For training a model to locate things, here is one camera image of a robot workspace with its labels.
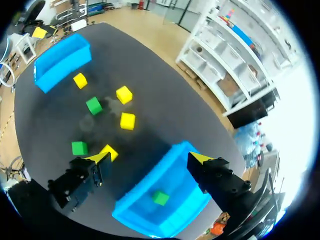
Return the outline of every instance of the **gray table surface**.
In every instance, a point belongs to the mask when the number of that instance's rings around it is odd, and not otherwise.
[[[119,153],[112,174],[101,188],[68,217],[101,232],[146,236],[112,217],[116,200],[137,184],[170,149],[189,141],[202,154],[223,157],[238,176],[245,162],[218,117],[189,84],[155,53],[122,31],[100,23],[77,33],[91,44],[92,61],[44,94],[34,84],[33,64],[16,84],[15,127],[30,176],[48,189],[74,159],[71,142],[88,143],[89,154],[106,144]],[[78,89],[73,77],[83,73],[88,85]],[[126,85],[133,101],[121,105],[116,89]],[[91,116],[86,101],[96,96],[103,112]],[[120,128],[120,113],[136,115],[134,131]],[[211,200],[176,237],[194,240],[219,216]]]

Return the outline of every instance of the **blue bin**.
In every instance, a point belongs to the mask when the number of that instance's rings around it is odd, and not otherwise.
[[[115,204],[112,216],[127,227],[153,238],[180,233],[208,204],[187,170],[189,152],[198,152],[189,142],[172,146],[161,161]],[[153,202],[160,190],[169,195],[164,206]]]
[[[56,43],[34,62],[34,82],[45,94],[69,73],[91,61],[90,44],[76,33]]]

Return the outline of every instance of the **foam block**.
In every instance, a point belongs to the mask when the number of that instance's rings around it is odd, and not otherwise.
[[[121,113],[120,127],[126,130],[133,130],[135,128],[136,116],[131,113]]]
[[[100,105],[96,97],[93,97],[90,100],[86,101],[86,105],[92,115],[96,115],[102,111],[102,106]]]
[[[169,200],[169,195],[158,190],[153,194],[152,200],[154,203],[159,204],[161,206],[164,206],[164,205],[166,205],[167,201]]]
[[[116,97],[122,104],[127,104],[133,98],[132,92],[126,86],[120,87],[117,91],[115,91],[115,93]]]
[[[72,145],[72,154],[75,156],[87,155],[88,154],[88,146],[83,141],[73,141]]]
[[[118,157],[118,153],[110,146],[110,145],[105,145],[105,147],[100,151],[100,154],[102,153],[111,153],[111,162],[113,162],[116,157]]]
[[[73,80],[79,89],[83,89],[84,86],[88,84],[85,76],[81,72],[77,76],[75,76]]]

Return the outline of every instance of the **white wall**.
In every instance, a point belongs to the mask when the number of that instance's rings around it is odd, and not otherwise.
[[[28,9],[33,2],[36,0],[31,0],[29,1],[26,5],[25,8]],[[46,0],[45,5],[43,6],[42,11],[39,13],[37,20],[42,20],[44,24],[48,25],[50,24],[51,20],[54,18],[54,16],[57,14],[56,9],[50,8],[50,2],[51,0]]]

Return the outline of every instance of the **shelf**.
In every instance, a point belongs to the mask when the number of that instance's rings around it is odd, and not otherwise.
[[[208,86],[208,88],[214,93],[216,98],[220,101],[222,106],[225,108],[226,111],[229,111],[231,109],[231,103],[229,98],[224,94],[224,92],[220,89],[220,87],[215,84],[210,84],[206,78],[197,70],[194,68],[187,60],[186,57],[183,56],[181,60]]]
[[[239,88],[241,89],[241,91],[243,92],[245,97],[247,99],[249,99],[250,95],[248,93],[248,90],[245,88],[243,83],[240,81],[240,79],[239,79],[238,75],[235,73],[235,71],[233,71],[229,67],[229,65],[211,47],[209,47],[206,43],[204,43],[200,38],[195,36],[193,38],[193,40],[196,43],[198,43],[200,46],[202,46],[207,52],[209,52],[212,55],[212,57],[214,57],[224,67],[224,69],[230,74],[230,76],[233,78],[233,80],[236,82],[236,84],[238,84]]]
[[[229,111],[226,111],[222,114],[222,116],[227,117],[230,114],[235,113],[236,111],[243,109],[244,107],[252,104],[253,102],[257,101],[258,99],[262,98],[264,95],[270,93],[271,91],[273,91],[276,88],[275,84],[271,84],[268,87],[266,87],[265,89],[262,89],[261,91],[259,91],[258,93],[256,93],[255,95],[253,95],[250,99],[247,99],[245,101],[242,101],[241,103],[238,103],[237,105],[235,105],[233,108],[231,108]]]
[[[277,33],[272,29],[272,27],[266,23],[264,19],[260,17],[259,14],[256,13],[256,10],[248,5],[247,3],[243,2],[242,0],[230,0],[233,4],[237,5],[239,8],[244,10],[245,12],[248,13],[249,16],[251,16],[254,20],[256,20],[259,25],[267,32],[267,34],[271,37],[271,39],[274,41],[276,46],[279,48],[281,54],[287,58],[290,59],[290,52],[285,49],[285,46],[281,42],[280,39],[278,38]]]
[[[230,27],[227,26],[226,22],[223,21],[220,17],[212,19],[215,23],[219,24],[223,29],[225,29],[230,35],[232,35],[244,48],[245,50],[250,54],[250,56],[253,58],[253,60],[256,62],[258,67],[261,69],[263,75],[267,79],[267,81],[271,84],[272,80],[265,69],[265,66],[262,64],[260,59],[255,55],[255,53],[252,51],[252,49],[245,43],[245,41],[238,36]]]

